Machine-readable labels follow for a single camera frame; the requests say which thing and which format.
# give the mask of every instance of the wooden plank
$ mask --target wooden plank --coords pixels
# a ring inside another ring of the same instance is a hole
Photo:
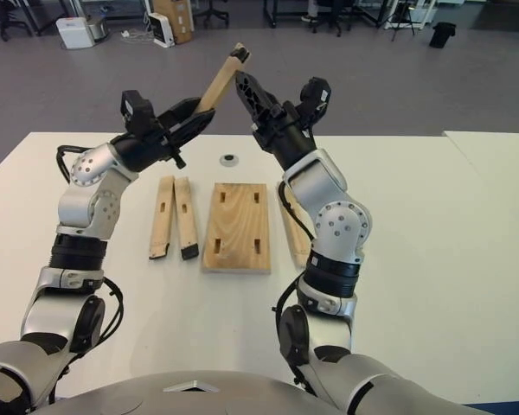
[[[265,184],[215,184],[202,268],[221,272],[271,271]]]
[[[225,63],[209,85],[206,92],[202,95],[200,103],[195,109],[195,113],[204,112],[215,108],[221,98],[227,93],[233,84],[236,71],[242,71],[246,63],[250,60],[250,52],[242,43],[237,43],[233,51],[225,60]]]
[[[156,209],[150,236],[150,259],[164,257],[170,246],[173,181],[173,176],[162,177],[157,186]]]
[[[179,245],[183,259],[195,258],[199,254],[198,233],[192,195],[188,177],[179,177],[175,180],[176,224],[179,229]]]
[[[310,216],[302,209],[302,207],[296,201],[294,194],[285,186],[285,196],[288,202],[292,206],[292,211],[300,219],[311,232],[311,219]],[[279,199],[279,195],[276,196],[279,201],[280,213],[283,216],[283,222],[285,223],[286,239],[288,240],[288,247],[291,251],[294,264],[298,268],[305,268],[305,264],[310,256],[311,242],[308,235],[304,232],[298,223],[286,212],[283,203]]]

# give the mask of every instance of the white cable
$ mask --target white cable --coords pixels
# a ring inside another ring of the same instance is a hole
[[[127,35],[121,37],[121,41],[125,43],[152,43],[154,42],[154,34],[138,29],[128,29],[125,31]]]

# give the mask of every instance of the floor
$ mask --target floor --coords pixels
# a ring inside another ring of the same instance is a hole
[[[157,112],[201,95],[236,42],[253,52],[249,72],[280,99],[297,101],[311,76],[330,82],[318,134],[519,132],[519,33],[472,30],[458,19],[458,34],[433,49],[430,28],[415,37],[403,30],[391,42],[391,32],[357,20],[336,38],[299,22],[269,29],[258,1],[219,8],[232,13],[230,29],[200,25],[192,42],[170,49],[123,42],[127,23],[113,25],[103,44],[77,51],[63,50],[53,29],[33,38],[11,29],[12,39],[0,41],[0,162],[31,131],[122,131],[125,89],[138,89]],[[231,93],[207,132],[246,133],[250,124]]]

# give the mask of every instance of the white device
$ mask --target white device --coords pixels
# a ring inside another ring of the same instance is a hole
[[[67,49],[83,49],[94,46],[94,37],[84,17],[58,19],[55,25]]]
[[[170,48],[175,46],[175,39],[173,38],[173,31],[169,19],[160,15],[159,13],[150,13],[150,25],[154,33],[154,43],[162,48]]]

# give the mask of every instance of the black cable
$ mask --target black cable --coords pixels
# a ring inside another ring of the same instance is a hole
[[[285,307],[286,300],[288,300],[288,297],[290,297],[292,292],[296,290],[298,281],[303,275],[304,272],[302,271],[300,275],[292,280],[290,285],[286,287],[286,290],[284,290],[280,295],[279,300],[277,300],[277,305],[272,308],[272,310],[275,312],[275,329],[277,330],[277,333],[279,332],[280,317],[283,314],[283,307]]]
[[[109,339],[113,333],[117,331],[123,320],[125,314],[125,306],[123,305],[123,292],[121,289],[109,278],[104,277],[104,284],[111,290],[110,296],[115,296],[118,300],[118,309],[112,317],[112,320],[106,326],[106,329],[102,332],[98,339],[96,346],[99,346],[107,339]]]
[[[66,153],[84,153],[85,151],[90,150],[88,147],[80,147],[78,145],[61,145],[58,147],[58,150],[55,153],[55,161],[58,163],[58,168],[60,169],[61,175],[67,182],[69,182],[69,170],[65,162],[63,161],[63,157]]]
[[[310,230],[307,228],[306,225],[304,225],[304,223],[296,216],[296,214],[294,213],[294,209],[292,209],[292,205],[290,204],[290,202],[286,199],[286,195],[285,195],[285,186],[286,186],[286,183],[285,182],[281,182],[279,184],[279,199],[283,205],[283,207],[285,208],[286,212],[288,212],[288,214],[296,221],[296,223],[298,223],[298,226],[301,227],[304,232],[308,235],[308,238],[310,238],[310,240],[314,240],[314,236],[311,234]]]
[[[50,394],[48,396],[48,404],[49,405],[55,404],[55,387],[56,386],[57,386],[57,382],[54,385],[54,387],[52,388],[52,390],[50,391]]]

